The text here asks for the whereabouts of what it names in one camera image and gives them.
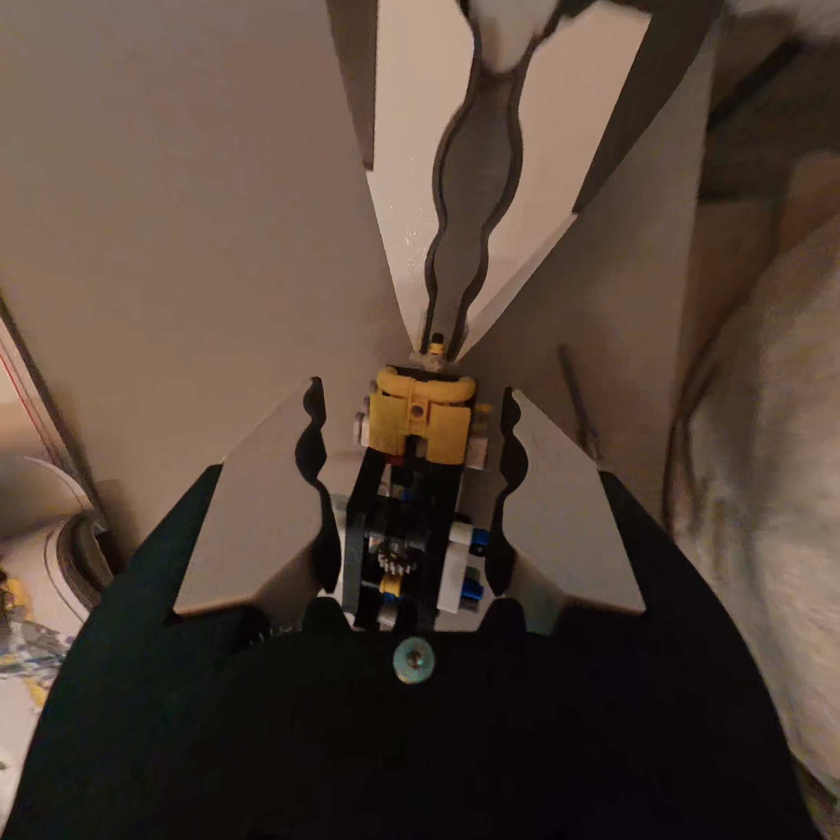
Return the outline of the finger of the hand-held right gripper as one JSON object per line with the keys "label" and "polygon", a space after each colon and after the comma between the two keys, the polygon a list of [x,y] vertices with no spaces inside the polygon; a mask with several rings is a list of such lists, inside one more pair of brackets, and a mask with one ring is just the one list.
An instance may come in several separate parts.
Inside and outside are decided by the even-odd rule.
{"label": "finger of the hand-held right gripper", "polygon": [[452,358],[517,296],[664,107],[722,2],[559,2],[517,69],[508,181],[479,234]]}
{"label": "finger of the hand-held right gripper", "polygon": [[472,96],[480,37],[460,2],[328,1],[398,307],[420,351],[445,227],[443,156]]}

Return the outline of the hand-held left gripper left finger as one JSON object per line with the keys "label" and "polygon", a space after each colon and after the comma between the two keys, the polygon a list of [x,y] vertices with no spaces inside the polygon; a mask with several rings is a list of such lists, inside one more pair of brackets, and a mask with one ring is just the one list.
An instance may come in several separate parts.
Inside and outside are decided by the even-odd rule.
{"label": "hand-held left gripper left finger", "polygon": [[303,618],[340,572],[340,536],[319,478],[322,381],[309,377],[224,458],[181,588],[178,616],[253,607]]}

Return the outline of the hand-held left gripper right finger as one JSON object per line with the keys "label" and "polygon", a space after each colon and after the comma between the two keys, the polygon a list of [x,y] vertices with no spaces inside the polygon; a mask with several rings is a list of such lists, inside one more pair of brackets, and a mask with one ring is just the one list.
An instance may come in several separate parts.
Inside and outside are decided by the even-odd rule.
{"label": "hand-held left gripper right finger", "polygon": [[642,615],[645,603],[594,460],[520,390],[502,400],[497,497],[486,548],[495,595],[525,617],[589,606]]}

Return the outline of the yellow and black lego model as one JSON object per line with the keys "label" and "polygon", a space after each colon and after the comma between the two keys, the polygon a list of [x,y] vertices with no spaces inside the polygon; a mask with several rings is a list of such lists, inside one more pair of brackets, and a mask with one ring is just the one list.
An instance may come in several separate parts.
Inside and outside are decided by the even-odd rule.
{"label": "yellow and black lego model", "polygon": [[431,631],[475,613],[489,533],[459,511],[487,462],[490,408],[466,375],[388,365],[355,421],[363,449],[343,525],[341,605],[354,629]]}

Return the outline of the lego instruction booklet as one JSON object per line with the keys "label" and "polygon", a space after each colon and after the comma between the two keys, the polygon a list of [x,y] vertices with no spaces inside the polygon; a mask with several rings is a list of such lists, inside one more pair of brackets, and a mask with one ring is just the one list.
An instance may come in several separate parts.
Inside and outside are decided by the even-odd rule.
{"label": "lego instruction booklet", "polygon": [[1,681],[40,713],[75,637],[35,620],[23,583],[1,572]]}

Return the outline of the person's grey sweatshirt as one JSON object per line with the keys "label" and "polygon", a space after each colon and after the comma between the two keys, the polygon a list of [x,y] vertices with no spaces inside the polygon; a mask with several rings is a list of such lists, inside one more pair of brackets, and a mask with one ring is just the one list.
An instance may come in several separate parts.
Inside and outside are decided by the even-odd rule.
{"label": "person's grey sweatshirt", "polygon": [[755,282],[686,378],[669,527],[728,610],[794,756],[838,797],[839,219]]}

